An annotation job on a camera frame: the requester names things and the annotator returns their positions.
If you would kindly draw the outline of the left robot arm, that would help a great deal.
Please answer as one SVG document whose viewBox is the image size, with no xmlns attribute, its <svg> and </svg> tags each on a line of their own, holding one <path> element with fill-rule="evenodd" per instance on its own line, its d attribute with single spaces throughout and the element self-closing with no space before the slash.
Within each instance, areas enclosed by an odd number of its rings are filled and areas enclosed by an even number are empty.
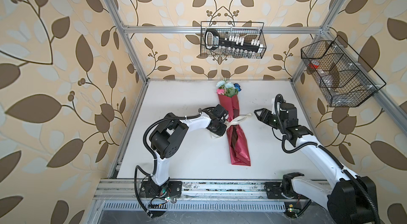
<svg viewBox="0 0 407 224">
<path fill-rule="evenodd" d="M 187 133 L 206 129 L 216 136 L 227 131 L 228 111 L 221 105 L 200 109 L 198 114 L 178 117 L 168 113 L 150 125 L 143 134 L 143 145 L 153 156 L 153 170 L 144 171 L 139 165 L 134 172 L 137 202 L 150 218 L 161 216 L 160 210 L 182 193 L 182 182 L 171 181 L 170 158 L 180 149 Z"/>
</svg>

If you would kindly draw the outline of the dark red wrapping paper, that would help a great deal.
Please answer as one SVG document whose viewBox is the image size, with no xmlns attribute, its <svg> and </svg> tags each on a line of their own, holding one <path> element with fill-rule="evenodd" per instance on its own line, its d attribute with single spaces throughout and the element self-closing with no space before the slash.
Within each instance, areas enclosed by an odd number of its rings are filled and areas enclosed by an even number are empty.
<svg viewBox="0 0 407 224">
<path fill-rule="evenodd" d="M 228 97 L 219 95 L 219 104 L 228 112 L 227 121 L 231 122 L 240 115 L 240 106 L 237 95 Z M 226 130 L 232 165 L 251 166 L 251 159 L 246 136 L 239 124 L 231 125 Z"/>
</svg>

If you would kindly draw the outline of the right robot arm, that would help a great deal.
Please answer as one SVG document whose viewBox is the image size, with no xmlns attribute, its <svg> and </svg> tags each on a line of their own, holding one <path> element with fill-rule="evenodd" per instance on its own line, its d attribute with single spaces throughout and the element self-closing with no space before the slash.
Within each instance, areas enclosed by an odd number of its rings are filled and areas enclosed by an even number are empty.
<svg viewBox="0 0 407 224">
<path fill-rule="evenodd" d="M 380 223 L 375 183 L 348 169 L 309 128 L 300 125 L 293 104 L 275 101 L 273 110 L 258 109 L 254 114 L 260 122 L 281 132 L 284 153 L 303 153 L 327 181 L 324 185 L 300 172 L 285 174 L 280 185 L 284 197 L 308 198 L 326 209 L 337 224 Z"/>
</svg>

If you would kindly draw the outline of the black tool in basket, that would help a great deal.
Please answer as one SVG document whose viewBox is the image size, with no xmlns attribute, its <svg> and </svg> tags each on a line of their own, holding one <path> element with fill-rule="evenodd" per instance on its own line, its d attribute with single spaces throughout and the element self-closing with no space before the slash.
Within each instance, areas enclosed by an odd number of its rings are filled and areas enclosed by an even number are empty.
<svg viewBox="0 0 407 224">
<path fill-rule="evenodd" d="M 200 45 L 217 53 L 263 55 L 267 49 L 263 30 L 249 28 L 204 28 L 201 30 Z"/>
</svg>

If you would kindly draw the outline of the plastic bottle red cap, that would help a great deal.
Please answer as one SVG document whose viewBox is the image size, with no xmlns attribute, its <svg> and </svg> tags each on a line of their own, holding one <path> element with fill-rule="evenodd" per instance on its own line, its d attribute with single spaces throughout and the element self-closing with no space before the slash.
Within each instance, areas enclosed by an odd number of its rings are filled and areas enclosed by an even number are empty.
<svg viewBox="0 0 407 224">
<path fill-rule="evenodd" d="M 323 70 L 322 65 L 317 60 L 311 60 L 309 69 L 316 76 L 316 82 L 321 88 L 328 90 L 332 94 L 337 94 L 339 78 L 333 70 Z"/>
</svg>

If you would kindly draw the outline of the light blue fake rose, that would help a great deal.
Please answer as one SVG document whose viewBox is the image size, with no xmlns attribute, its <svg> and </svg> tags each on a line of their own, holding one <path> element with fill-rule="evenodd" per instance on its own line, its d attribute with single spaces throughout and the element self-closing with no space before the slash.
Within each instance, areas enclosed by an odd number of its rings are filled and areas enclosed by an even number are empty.
<svg viewBox="0 0 407 224">
<path fill-rule="evenodd" d="M 217 93 L 218 89 L 225 89 L 224 96 L 226 96 L 226 97 L 233 97 L 233 96 L 235 96 L 235 95 L 237 95 L 239 93 L 235 89 L 234 83 L 232 83 L 232 82 L 230 82 L 230 81 L 228 81 L 226 79 L 217 82 L 216 87 L 217 87 L 216 93 Z"/>
</svg>

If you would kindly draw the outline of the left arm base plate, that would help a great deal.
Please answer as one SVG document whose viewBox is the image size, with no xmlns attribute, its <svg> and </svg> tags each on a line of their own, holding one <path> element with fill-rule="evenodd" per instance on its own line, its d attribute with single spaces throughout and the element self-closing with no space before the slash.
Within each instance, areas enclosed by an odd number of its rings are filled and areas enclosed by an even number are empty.
<svg viewBox="0 0 407 224">
<path fill-rule="evenodd" d="M 157 185 L 152 180 L 143 181 L 140 189 L 142 198 L 178 198 L 182 193 L 182 182 L 167 180 L 163 185 Z"/>
</svg>

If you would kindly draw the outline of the cream ribbon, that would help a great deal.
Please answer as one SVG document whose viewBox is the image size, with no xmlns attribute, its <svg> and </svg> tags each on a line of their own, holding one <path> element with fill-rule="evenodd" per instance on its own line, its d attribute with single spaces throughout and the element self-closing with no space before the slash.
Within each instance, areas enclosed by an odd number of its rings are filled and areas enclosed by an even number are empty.
<svg viewBox="0 0 407 224">
<path fill-rule="evenodd" d="M 227 120 L 222 122 L 220 120 L 218 126 L 216 127 L 215 132 L 211 131 L 210 136 L 213 139 L 220 138 L 227 132 L 228 128 L 235 126 L 235 125 L 239 125 L 240 123 L 242 123 L 243 121 L 245 121 L 251 117 L 252 117 L 252 113 L 248 113 L 245 115 L 240 115 L 240 116 L 234 118 L 233 120 L 231 120 L 230 122 Z"/>
</svg>

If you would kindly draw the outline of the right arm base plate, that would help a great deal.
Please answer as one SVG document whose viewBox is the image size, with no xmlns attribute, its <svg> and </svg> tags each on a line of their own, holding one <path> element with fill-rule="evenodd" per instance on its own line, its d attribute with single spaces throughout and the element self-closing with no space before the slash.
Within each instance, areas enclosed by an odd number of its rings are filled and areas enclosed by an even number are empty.
<svg viewBox="0 0 407 224">
<path fill-rule="evenodd" d="M 303 195 L 284 189 L 281 181 L 266 182 L 264 189 L 267 199 L 308 200 L 308 198 Z"/>
</svg>

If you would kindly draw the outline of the pink fake rose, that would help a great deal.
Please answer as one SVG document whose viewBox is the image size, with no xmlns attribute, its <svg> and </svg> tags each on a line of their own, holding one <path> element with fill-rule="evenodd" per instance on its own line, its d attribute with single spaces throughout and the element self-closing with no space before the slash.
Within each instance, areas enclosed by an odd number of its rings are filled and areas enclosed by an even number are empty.
<svg viewBox="0 0 407 224">
<path fill-rule="evenodd" d="M 224 95 L 225 94 L 225 89 L 218 89 L 217 94 L 218 95 Z"/>
</svg>

